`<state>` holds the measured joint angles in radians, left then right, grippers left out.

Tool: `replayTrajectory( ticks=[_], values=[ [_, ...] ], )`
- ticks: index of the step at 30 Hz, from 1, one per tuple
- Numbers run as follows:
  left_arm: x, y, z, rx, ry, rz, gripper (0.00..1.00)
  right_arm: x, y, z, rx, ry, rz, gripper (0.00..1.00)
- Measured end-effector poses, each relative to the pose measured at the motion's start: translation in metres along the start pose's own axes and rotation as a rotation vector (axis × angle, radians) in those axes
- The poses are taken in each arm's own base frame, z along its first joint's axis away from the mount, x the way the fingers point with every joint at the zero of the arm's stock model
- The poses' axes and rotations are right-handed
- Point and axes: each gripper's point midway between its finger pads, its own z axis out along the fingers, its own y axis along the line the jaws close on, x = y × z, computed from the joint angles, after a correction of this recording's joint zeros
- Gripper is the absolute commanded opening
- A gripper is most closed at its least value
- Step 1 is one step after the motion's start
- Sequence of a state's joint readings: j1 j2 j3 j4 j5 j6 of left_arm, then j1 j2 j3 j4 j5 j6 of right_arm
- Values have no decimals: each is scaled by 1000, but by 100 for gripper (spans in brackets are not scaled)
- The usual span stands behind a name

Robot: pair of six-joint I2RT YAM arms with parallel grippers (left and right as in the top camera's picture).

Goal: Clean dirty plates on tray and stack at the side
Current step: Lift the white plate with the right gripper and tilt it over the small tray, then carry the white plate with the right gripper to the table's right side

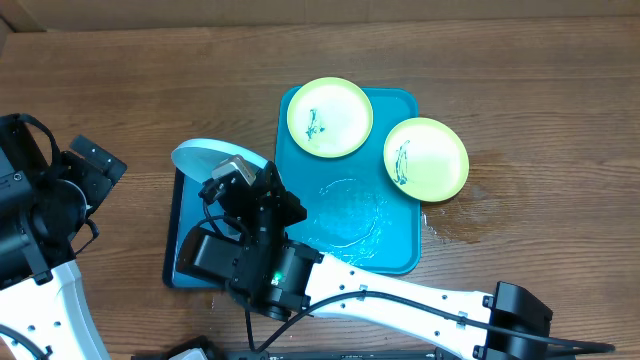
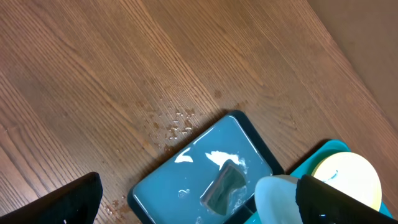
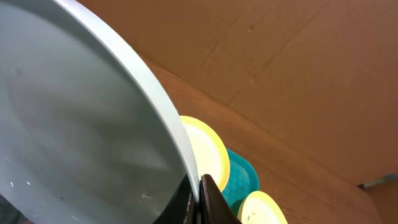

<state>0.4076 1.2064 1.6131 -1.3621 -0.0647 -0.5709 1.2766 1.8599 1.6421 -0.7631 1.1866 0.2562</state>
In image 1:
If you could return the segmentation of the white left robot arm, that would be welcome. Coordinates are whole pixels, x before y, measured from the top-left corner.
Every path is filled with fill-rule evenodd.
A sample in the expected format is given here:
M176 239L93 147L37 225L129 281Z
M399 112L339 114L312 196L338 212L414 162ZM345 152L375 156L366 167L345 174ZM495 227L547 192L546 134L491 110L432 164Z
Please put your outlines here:
M44 157L28 114L1 119L1 338L17 359L106 359L72 240L127 170L77 136Z

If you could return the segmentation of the light blue plate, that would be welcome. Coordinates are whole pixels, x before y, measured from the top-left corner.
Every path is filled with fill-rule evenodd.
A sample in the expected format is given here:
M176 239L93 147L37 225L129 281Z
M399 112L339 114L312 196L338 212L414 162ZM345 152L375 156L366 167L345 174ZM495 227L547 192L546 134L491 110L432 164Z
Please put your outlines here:
M267 160L249 149L217 139L195 138L181 143L171 153L175 167L198 183L211 178L211 172L227 158L239 155L254 171L262 169Z

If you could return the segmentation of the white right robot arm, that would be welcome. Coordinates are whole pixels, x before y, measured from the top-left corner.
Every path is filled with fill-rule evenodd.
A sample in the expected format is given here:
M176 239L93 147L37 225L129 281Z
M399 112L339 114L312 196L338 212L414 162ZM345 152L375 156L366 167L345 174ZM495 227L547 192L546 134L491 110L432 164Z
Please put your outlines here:
M550 354L551 310L526 289L500 282L492 294L420 286L364 271L289 239L285 229L306 219L274 163L252 169L231 157L204 177L204 205L233 239L208 229L206 215L187 234L177 271L219 283L248 313L282 322L305 316L382 325L443 348L460 359L544 359Z

